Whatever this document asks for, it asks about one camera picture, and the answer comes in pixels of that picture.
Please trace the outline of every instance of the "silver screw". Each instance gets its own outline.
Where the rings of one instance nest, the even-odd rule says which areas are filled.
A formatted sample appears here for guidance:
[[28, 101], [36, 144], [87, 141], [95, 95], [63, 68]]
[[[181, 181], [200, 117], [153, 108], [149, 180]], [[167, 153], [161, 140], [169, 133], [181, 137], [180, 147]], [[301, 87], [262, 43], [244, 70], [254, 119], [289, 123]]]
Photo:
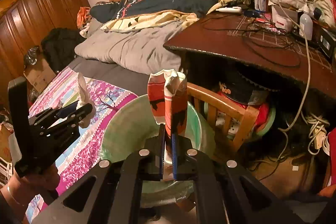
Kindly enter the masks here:
[[187, 154], [188, 154], [189, 156], [196, 156], [196, 155], [197, 155], [197, 150], [196, 150], [196, 149], [189, 149], [189, 150], [187, 151]]
[[226, 165], [227, 165], [228, 167], [230, 167], [230, 168], [235, 168], [235, 167], [237, 166], [237, 163], [236, 163], [235, 160], [228, 160], [228, 161], [226, 162]]
[[147, 156], [147, 155], [149, 155], [149, 150], [147, 150], [147, 149], [141, 149], [139, 151], [139, 155], [140, 156]]
[[101, 161], [99, 162], [99, 166], [100, 166], [101, 168], [105, 168], [105, 167], [107, 167], [107, 166], [109, 166], [109, 165], [110, 165], [110, 163], [109, 163], [108, 160], [101, 160]]

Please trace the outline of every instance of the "wooden chair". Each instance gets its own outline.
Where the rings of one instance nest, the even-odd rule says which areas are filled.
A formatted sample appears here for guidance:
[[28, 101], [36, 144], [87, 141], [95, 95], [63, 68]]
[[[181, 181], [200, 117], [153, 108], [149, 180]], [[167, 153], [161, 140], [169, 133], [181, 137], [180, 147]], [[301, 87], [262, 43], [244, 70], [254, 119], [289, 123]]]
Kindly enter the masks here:
[[[244, 109], [228, 98], [192, 83], [188, 83], [188, 96], [191, 101], [191, 97], [193, 97], [195, 109], [204, 116], [204, 102], [208, 103], [208, 113], [205, 118], [216, 133], [215, 159], [220, 159], [220, 154], [223, 153], [226, 156], [234, 156], [243, 142], [248, 138], [259, 111], [251, 106]], [[220, 131], [216, 128], [217, 111], [226, 114], [224, 125]], [[227, 138], [227, 135], [232, 123], [232, 118], [238, 120], [240, 126], [234, 139], [230, 140]]]

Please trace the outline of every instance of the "brown wooden table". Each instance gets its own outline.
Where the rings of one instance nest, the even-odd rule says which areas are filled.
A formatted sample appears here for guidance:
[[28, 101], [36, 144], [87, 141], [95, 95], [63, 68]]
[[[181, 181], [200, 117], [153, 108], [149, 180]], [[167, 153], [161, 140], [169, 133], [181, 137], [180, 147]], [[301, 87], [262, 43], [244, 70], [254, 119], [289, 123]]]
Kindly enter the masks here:
[[[288, 45], [294, 39], [267, 32], [247, 33], [248, 37], [243, 39], [242, 31], [236, 29], [246, 29], [249, 24], [248, 20], [243, 15], [212, 13], [167, 41], [164, 47], [229, 58], [267, 71], [274, 71], [283, 77], [306, 84], [308, 61], [305, 46], [294, 43], [290, 49], [272, 48]], [[214, 31], [206, 28], [233, 30]], [[269, 48], [259, 47], [251, 40], [260, 45], [269, 46]], [[310, 48], [310, 54], [310, 88], [336, 99], [336, 75], [332, 71], [332, 66], [319, 51]], [[260, 55], [278, 64], [267, 61]]]

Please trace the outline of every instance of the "orange bag on wardrobe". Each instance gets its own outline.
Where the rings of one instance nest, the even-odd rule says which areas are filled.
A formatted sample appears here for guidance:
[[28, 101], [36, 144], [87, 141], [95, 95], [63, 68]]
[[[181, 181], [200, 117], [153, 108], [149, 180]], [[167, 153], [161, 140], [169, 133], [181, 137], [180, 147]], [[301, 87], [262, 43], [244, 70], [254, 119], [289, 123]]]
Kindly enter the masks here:
[[77, 14], [77, 28], [81, 29], [86, 25], [86, 22], [91, 19], [90, 7], [81, 7]]

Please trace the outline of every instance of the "folded gray quilt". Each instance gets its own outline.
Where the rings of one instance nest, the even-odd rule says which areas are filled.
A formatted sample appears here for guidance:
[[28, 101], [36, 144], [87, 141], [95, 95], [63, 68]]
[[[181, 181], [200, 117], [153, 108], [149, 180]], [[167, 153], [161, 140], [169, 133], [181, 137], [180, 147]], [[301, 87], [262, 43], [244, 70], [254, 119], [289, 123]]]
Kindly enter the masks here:
[[130, 32], [97, 30], [75, 48], [77, 55], [118, 65], [139, 73], [151, 74], [162, 69], [178, 70], [181, 58], [162, 45], [182, 31], [181, 21], [162, 27]]

